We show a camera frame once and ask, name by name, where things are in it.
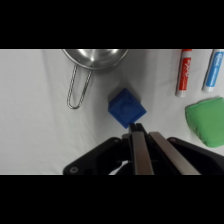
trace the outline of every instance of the wire handle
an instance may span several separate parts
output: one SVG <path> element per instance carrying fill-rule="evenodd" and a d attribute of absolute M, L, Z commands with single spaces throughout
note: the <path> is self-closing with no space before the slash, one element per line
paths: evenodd
<path fill-rule="evenodd" d="M 78 106 L 73 107 L 73 106 L 71 105 L 71 96 L 72 96 L 73 86 L 74 86 L 74 82 L 75 82 L 75 77 L 76 77 L 76 74 L 77 74 L 77 69 L 78 69 L 78 65 L 75 65 L 75 67 L 74 67 L 74 71 L 73 71 L 73 75 L 72 75 L 72 81 L 71 81 L 71 84 L 70 84 L 70 89 L 69 89 L 69 92 L 68 92 L 68 100 L 67 100 L 68 107 L 69 107 L 70 109 L 73 109 L 73 110 L 77 110 L 77 109 L 79 109 L 79 108 L 81 107 L 81 105 L 82 105 L 82 101 L 83 101 L 83 99 L 84 99 L 84 97 L 85 97 L 85 94 L 86 94 L 87 87 L 88 87 L 88 85 L 89 85 L 89 81 L 90 81 L 91 76 L 92 76 L 92 71 L 89 71 L 89 75 L 88 75 L 88 78 L 87 78 L 87 80 L 86 80 L 84 89 L 83 89 L 83 91 L 82 91 L 82 96 L 81 96 L 81 99 L 80 99 L 80 101 L 79 101 L 79 104 L 78 104 Z"/>

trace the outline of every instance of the blue cube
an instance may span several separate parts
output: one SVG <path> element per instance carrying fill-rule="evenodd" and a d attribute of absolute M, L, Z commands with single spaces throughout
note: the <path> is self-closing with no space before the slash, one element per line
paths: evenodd
<path fill-rule="evenodd" d="M 124 89 L 109 103 L 108 111 L 124 128 L 128 128 L 129 124 L 135 123 L 147 113 L 127 89 Z"/>

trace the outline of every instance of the green object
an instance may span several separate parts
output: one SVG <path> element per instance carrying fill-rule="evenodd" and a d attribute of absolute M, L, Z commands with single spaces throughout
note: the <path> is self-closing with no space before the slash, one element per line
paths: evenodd
<path fill-rule="evenodd" d="M 185 109 L 190 129 L 211 148 L 224 145 L 224 99 L 206 100 Z"/>

